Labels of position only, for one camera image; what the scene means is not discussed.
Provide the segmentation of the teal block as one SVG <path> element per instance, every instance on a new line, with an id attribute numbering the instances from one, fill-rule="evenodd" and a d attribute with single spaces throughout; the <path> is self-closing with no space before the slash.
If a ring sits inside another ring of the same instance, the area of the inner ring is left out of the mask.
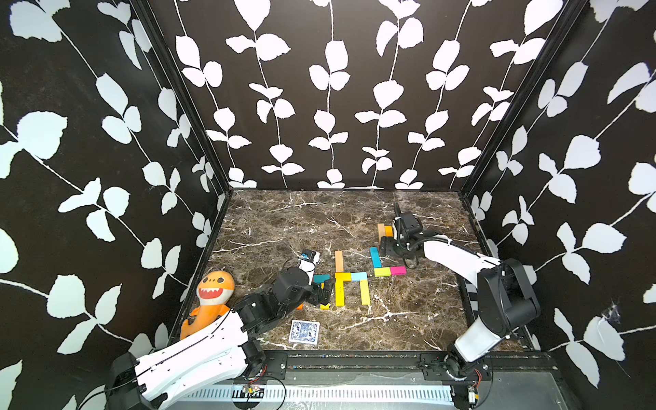
<path id="1" fill-rule="evenodd" d="M 329 274 L 318 274 L 314 275 L 313 282 L 316 284 L 323 284 L 331 278 Z"/>

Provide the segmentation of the magenta block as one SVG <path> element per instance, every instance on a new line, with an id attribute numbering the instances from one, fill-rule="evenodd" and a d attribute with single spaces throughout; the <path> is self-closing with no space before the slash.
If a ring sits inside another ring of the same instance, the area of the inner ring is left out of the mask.
<path id="1" fill-rule="evenodd" d="M 393 266 L 393 267 L 391 267 L 391 275 L 392 276 L 406 275 L 407 272 L 408 271 L 404 266 Z"/>

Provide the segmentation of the amber yellow short block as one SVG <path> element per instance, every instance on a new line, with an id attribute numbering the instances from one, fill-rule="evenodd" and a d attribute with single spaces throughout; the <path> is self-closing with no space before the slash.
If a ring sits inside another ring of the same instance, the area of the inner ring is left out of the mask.
<path id="1" fill-rule="evenodd" d="M 335 280 L 337 283 L 347 283 L 353 281 L 351 273 L 335 273 Z"/>

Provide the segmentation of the cyan long block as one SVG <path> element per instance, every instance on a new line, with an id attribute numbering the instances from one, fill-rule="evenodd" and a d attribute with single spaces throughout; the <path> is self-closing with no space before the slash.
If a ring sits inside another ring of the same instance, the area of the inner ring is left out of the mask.
<path id="1" fill-rule="evenodd" d="M 372 247 L 369 249 L 371 260 L 372 260 L 372 266 L 374 269 L 379 269 L 382 268 L 382 262 L 379 256 L 379 250 L 377 247 Z"/>

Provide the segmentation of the lime green short block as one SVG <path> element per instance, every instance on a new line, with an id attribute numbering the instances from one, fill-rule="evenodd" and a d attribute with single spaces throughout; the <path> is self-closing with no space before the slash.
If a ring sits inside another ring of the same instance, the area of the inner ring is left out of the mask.
<path id="1" fill-rule="evenodd" d="M 391 276 L 391 269 L 390 268 L 375 268 L 374 269 L 374 276 L 377 277 L 377 278 L 390 277 Z"/>

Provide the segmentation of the light blue block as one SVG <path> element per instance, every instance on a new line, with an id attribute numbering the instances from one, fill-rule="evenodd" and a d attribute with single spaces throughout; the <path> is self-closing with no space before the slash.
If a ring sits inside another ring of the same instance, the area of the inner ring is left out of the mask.
<path id="1" fill-rule="evenodd" d="M 362 273 L 350 273 L 350 278 L 352 282 L 360 282 L 360 281 L 367 281 L 368 276 L 367 273 L 362 272 Z"/>

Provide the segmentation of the natural wood short block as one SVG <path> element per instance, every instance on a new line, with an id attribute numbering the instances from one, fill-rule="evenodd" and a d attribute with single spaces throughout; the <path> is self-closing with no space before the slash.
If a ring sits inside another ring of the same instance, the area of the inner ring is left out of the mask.
<path id="1" fill-rule="evenodd" d="M 343 264 L 343 251 L 335 251 L 335 272 L 344 273 L 344 264 Z"/>

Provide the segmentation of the yellow-green long block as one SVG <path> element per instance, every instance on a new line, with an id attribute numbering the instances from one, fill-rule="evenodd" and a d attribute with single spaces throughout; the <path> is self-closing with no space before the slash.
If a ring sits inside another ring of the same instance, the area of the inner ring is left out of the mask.
<path id="1" fill-rule="evenodd" d="M 370 306 L 371 305 L 371 297 L 370 297 L 370 290 L 369 290 L 369 285 L 368 281 L 366 279 L 360 280 L 360 300 L 361 304 L 364 306 Z"/>

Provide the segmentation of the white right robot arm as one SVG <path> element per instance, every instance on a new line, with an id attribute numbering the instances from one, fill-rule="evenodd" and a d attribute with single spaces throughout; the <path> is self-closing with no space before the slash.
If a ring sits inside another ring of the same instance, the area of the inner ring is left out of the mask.
<path id="1" fill-rule="evenodd" d="M 514 331 L 542 312 L 524 265 L 515 260 L 485 256 L 455 244 L 434 230 L 425 229 L 411 212 L 394 204 L 392 235 L 382 237 L 379 250 L 415 263 L 421 257 L 434 261 L 464 278 L 477 295 L 478 317 L 449 346 L 444 365 L 462 378 L 474 364 Z"/>

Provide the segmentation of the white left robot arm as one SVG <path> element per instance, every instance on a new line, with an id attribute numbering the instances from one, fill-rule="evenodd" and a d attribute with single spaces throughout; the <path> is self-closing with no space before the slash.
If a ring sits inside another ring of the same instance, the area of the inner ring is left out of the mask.
<path id="1" fill-rule="evenodd" d="M 266 361 L 257 338 L 305 302 L 328 304 L 335 284 L 334 278 L 316 284 L 293 266 L 186 339 L 140 358 L 120 356 L 110 370 L 107 407 L 167 409 L 211 384 L 255 376 Z"/>

